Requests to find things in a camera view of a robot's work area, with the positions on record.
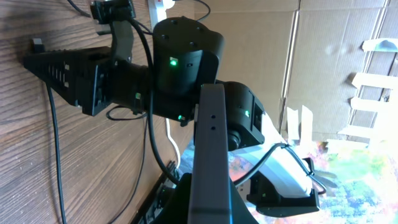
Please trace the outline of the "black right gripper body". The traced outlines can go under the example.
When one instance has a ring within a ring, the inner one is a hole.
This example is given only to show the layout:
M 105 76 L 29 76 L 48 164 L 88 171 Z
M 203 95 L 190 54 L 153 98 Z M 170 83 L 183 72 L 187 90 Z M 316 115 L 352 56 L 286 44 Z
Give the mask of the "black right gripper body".
M 133 108 L 132 90 L 137 67 L 126 60 L 113 60 L 110 47 L 77 50 L 75 96 L 82 112 L 96 116 L 109 104 Z

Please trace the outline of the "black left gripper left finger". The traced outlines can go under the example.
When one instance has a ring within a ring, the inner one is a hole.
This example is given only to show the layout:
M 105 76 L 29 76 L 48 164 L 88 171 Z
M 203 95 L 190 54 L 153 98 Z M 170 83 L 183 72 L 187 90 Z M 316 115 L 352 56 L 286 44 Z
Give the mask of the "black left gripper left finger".
M 157 224 L 187 224 L 192 174 L 182 175 L 175 192 L 157 216 Z

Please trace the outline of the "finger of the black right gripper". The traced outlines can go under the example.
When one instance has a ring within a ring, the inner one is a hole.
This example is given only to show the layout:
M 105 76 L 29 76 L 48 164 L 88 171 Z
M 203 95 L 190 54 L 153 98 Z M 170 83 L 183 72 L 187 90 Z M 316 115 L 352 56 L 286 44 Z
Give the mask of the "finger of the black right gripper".
M 99 49 L 54 50 L 28 54 L 23 66 L 73 106 L 94 105 Z
M 33 53 L 45 52 L 45 46 L 42 42 L 42 39 L 39 39 L 39 38 L 31 39 L 31 46 L 32 46 Z

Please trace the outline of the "Galaxy S24 smartphone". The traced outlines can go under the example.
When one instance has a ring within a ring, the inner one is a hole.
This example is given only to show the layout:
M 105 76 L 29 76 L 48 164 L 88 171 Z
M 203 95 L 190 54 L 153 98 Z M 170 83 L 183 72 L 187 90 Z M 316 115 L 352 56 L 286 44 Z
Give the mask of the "Galaxy S24 smartphone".
M 187 223 L 231 222 L 224 86 L 204 84 L 198 105 Z

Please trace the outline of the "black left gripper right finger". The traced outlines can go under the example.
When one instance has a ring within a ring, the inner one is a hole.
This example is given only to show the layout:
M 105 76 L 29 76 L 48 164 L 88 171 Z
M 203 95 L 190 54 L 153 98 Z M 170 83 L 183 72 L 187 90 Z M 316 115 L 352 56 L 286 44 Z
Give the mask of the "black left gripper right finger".
M 232 224 L 258 224 L 230 180 Z

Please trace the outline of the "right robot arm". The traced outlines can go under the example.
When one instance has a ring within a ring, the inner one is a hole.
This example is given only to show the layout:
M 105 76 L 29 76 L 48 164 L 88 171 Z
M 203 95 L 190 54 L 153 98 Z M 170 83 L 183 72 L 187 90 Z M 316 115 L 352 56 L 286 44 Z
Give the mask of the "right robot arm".
M 173 17 L 153 30 L 153 46 L 131 17 L 109 21 L 110 47 L 47 52 L 38 41 L 23 59 L 28 71 L 65 101 L 95 116 L 109 104 L 161 116 L 181 125 L 194 123 L 193 170 L 161 194 L 166 203 L 155 223 L 244 223 L 254 218 L 246 202 L 270 217 L 317 212 L 311 159 L 273 143 L 238 180 L 228 174 L 229 151 L 264 143 L 264 107 L 242 83 L 217 80 L 223 36 L 186 17 Z M 238 185 L 250 181 L 246 200 Z

